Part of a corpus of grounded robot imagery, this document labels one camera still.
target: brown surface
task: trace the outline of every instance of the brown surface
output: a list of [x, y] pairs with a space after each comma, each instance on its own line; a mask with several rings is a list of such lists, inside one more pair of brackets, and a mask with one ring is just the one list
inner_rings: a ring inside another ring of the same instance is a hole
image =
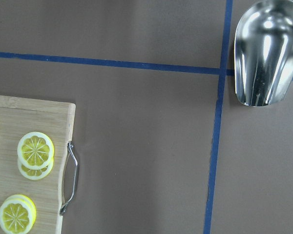
[[224, 15], [221, 0], [0, 1], [0, 51], [218, 68]]
[[283, 101], [242, 105], [224, 96], [212, 234], [293, 234], [293, 82]]
[[[63, 171], [74, 114], [71, 103], [0, 96], [0, 206], [13, 194], [30, 197], [37, 209], [31, 234], [61, 233]], [[37, 181], [23, 177], [17, 167], [18, 141], [28, 132], [47, 134], [55, 148], [52, 171]]]
[[[80, 174], [63, 234], [201, 233], [217, 82], [214, 75], [0, 58], [0, 94], [76, 104]], [[66, 172], [69, 196], [71, 160]]]

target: yellow lemon slice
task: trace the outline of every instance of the yellow lemon slice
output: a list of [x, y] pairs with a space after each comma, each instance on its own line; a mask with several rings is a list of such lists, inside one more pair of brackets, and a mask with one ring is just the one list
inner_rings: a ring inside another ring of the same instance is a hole
[[33, 212], [33, 215], [34, 215], [34, 220], [36, 220], [36, 206], [34, 204], [34, 202], [32, 201], [32, 199], [30, 199], [29, 197], [23, 195], [23, 194], [15, 194], [15, 195], [12, 195], [12, 196], [9, 196], [7, 200], [10, 200], [10, 199], [14, 199], [14, 198], [18, 198], [18, 199], [21, 199], [25, 202], [27, 202], [29, 205], [30, 205], [30, 208]]
[[34, 169], [29, 169], [27, 167], [25, 167], [20, 160], [18, 160], [18, 168], [20, 173], [27, 179], [31, 179], [31, 180], [39, 180], [42, 178], [45, 178], [52, 170], [53, 168], [53, 162], [54, 159], [51, 160], [50, 164], [47, 165], [46, 167], [42, 168], [42, 169], [38, 169], [38, 170], [34, 170]]
[[19, 141], [18, 157], [28, 169], [39, 170], [46, 167], [52, 161], [53, 155], [53, 143], [44, 133], [27, 133]]
[[33, 213], [23, 199], [8, 199], [0, 207], [0, 226], [6, 234], [27, 234], [35, 222]]

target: lemon pulp segment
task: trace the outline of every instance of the lemon pulp segment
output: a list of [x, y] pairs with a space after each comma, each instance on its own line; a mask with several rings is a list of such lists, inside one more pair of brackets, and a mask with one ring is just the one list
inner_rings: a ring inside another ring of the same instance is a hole
[[53, 155], [54, 146], [46, 134], [27, 133], [19, 141], [18, 158], [29, 169], [39, 170], [46, 167], [53, 159]]

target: gray table surface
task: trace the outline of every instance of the gray table surface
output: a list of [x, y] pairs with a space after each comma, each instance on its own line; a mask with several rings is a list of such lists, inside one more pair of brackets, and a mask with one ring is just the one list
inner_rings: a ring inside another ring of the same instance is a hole
[[293, 234], [293, 82], [250, 108], [226, 77], [254, 2], [0, 1], [0, 95], [76, 104], [63, 234]]

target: metal handle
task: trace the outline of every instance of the metal handle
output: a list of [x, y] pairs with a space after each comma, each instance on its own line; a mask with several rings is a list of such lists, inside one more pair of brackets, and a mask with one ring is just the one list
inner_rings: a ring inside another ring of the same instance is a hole
[[78, 174], [79, 174], [79, 163], [72, 151], [72, 149], [74, 148], [74, 145], [71, 141], [68, 142], [67, 144], [67, 150], [68, 150], [68, 153], [70, 154], [70, 156], [72, 157], [72, 159], [74, 160], [74, 163], [75, 163], [75, 173], [74, 173], [74, 184], [73, 184], [73, 192], [72, 192], [72, 195], [70, 196], [70, 199], [63, 203], [63, 205], [61, 206], [60, 208], [60, 215], [63, 215], [66, 211], [66, 208], [69, 204], [69, 202], [74, 198], [75, 194], [76, 194], [76, 191], [77, 191], [77, 182], [78, 182]]

